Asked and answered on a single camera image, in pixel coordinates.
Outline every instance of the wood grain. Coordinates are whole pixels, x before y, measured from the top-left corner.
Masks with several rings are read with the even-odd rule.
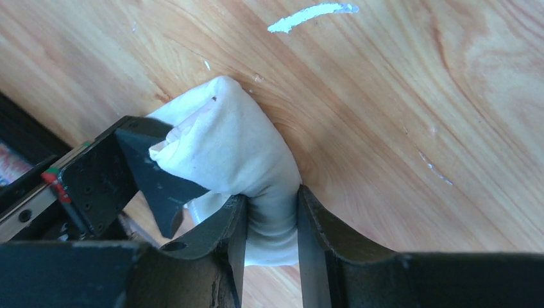
[[[228,74],[367,237],[544,251],[543,1],[357,0],[267,32],[313,4],[0,0],[0,90],[75,145]],[[300,306],[297,275],[248,268],[245,306]]]

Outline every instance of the scratch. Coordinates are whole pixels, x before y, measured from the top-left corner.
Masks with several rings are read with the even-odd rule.
[[[429,167],[429,169],[436,175],[438,176],[442,181],[446,182],[447,184],[449,185],[453,185],[453,183],[448,180],[447,177],[445,177],[442,173],[440,173],[435,167],[433,164],[431,164],[429,162],[429,159],[427,158],[427,156],[425,156],[425,154],[423,154],[421,151],[420,151],[420,157],[421,159],[423,159],[423,161],[427,164],[427,166]]]
[[[400,124],[402,124],[402,129],[404,129],[404,134],[408,136],[408,130],[406,129],[406,125],[404,125],[404,121],[400,119]]]
[[[292,14],[291,16],[280,19],[279,21],[268,27],[268,31],[271,33],[289,33],[289,31],[291,31],[293,27],[320,15],[330,13],[357,13],[358,11],[359,7],[357,5],[342,3],[320,3],[300,10]]]
[[[171,196],[169,196],[167,199],[170,200],[170,201],[172,201],[172,202],[175,202],[175,203],[177,203],[177,204],[179,204],[179,205],[183,205],[183,204],[184,204],[184,203],[181,202],[180,200],[177,200],[176,198],[172,198]]]

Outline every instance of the white rag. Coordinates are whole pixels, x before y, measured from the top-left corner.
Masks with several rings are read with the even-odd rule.
[[[293,154],[239,83],[219,76],[148,117],[174,128],[149,149],[172,175],[210,190],[187,204],[195,224],[234,194],[249,197],[245,265],[298,262],[296,193],[302,180]]]

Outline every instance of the black metal part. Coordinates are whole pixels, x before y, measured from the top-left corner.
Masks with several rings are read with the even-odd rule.
[[[156,120],[124,117],[63,166],[76,219],[94,230],[104,223],[96,239],[125,237],[116,205],[124,207],[137,189],[154,200],[165,235],[179,222],[168,216],[180,203],[205,193],[146,160],[168,130]],[[0,139],[29,162],[43,162],[0,191],[5,213],[37,185],[51,163],[45,159],[68,147],[3,96]],[[193,188],[180,196],[180,186]],[[245,197],[231,197],[161,250],[128,241],[39,241],[57,238],[72,222],[57,203],[14,238],[29,241],[0,244],[0,307],[240,307]],[[543,255],[394,252],[327,211],[306,186],[298,194],[298,240],[305,307],[544,307]]]
[[[240,307],[244,196],[160,251],[131,241],[0,245],[0,307]]]
[[[543,255],[397,253],[349,227],[305,186],[298,245],[305,307],[544,307]]]
[[[183,221],[182,207],[208,189],[171,175],[149,159],[149,148],[164,141],[172,126],[146,117],[131,117],[115,129],[136,186],[142,191],[160,233],[172,238]]]
[[[67,209],[88,232],[100,236],[140,190],[164,237],[181,225],[183,204],[208,190],[160,169],[149,147],[171,129],[156,119],[123,117],[60,168],[58,181],[72,200]]]

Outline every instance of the red marking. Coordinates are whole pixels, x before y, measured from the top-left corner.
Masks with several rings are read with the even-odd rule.
[[[72,203],[72,200],[70,199],[70,197],[68,197],[68,194],[66,193],[62,185],[60,185],[60,183],[58,182],[56,174],[44,172],[42,173],[42,178],[56,191],[56,197],[58,201],[63,203]]]

